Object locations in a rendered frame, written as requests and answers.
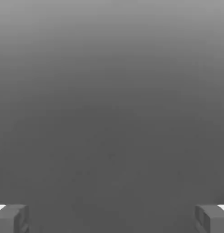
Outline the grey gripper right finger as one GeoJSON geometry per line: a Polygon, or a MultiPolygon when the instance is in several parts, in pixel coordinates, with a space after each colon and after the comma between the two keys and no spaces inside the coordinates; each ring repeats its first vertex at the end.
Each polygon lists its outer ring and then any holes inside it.
{"type": "Polygon", "coordinates": [[[196,205],[194,219],[198,233],[224,233],[224,204],[196,205]]]}

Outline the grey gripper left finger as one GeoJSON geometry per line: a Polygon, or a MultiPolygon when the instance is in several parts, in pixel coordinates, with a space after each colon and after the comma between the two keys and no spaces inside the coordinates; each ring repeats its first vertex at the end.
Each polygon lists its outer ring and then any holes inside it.
{"type": "Polygon", "coordinates": [[[30,233],[29,206],[0,204],[0,233],[30,233]]]}

